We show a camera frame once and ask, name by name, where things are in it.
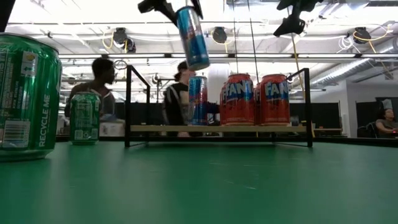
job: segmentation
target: wooden shelf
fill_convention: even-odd
[[[131,125],[133,132],[153,131],[186,131],[186,132],[297,132],[304,133],[305,126],[156,126],[156,125]]]
[[[341,128],[315,128],[314,131],[342,131]]]

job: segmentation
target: man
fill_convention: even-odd
[[[94,74],[94,80],[86,83],[81,83],[74,86],[70,92],[67,105],[65,107],[65,116],[70,117],[70,100],[76,93],[90,91],[99,94],[101,96],[101,109],[100,115],[104,119],[103,115],[107,117],[115,117],[115,99],[111,91],[105,87],[105,84],[112,84],[114,80],[114,66],[113,62],[106,58],[97,58],[91,65]]]
[[[195,72],[188,69],[186,62],[181,62],[177,67],[178,73],[174,75],[177,83],[167,87],[164,95],[163,116],[169,125],[186,125],[188,121],[189,78]],[[168,136],[189,137],[188,133],[167,133]]]
[[[382,119],[376,121],[376,127],[379,130],[380,138],[393,138],[394,133],[398,133],[398,123],[394,121],[394,112],[392,109],[382,111]]]

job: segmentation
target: falling can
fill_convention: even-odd
[[[197,71],[209,67],[209,55],[198,14],[193,7],[185,6],[176,15],[188,68]]]

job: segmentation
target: green soda can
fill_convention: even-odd
[[[74,145],[94,145],[100,130],[100,103],[95,93],[77,93],[70,101],[70,141]]]
[[[0,161],[40,159],[54,149],[61,74],[55,48],[0,33]]]

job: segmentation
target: green table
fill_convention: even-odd
[[[0,164],[1,224],[397,223],[398,150],[58,143]]]

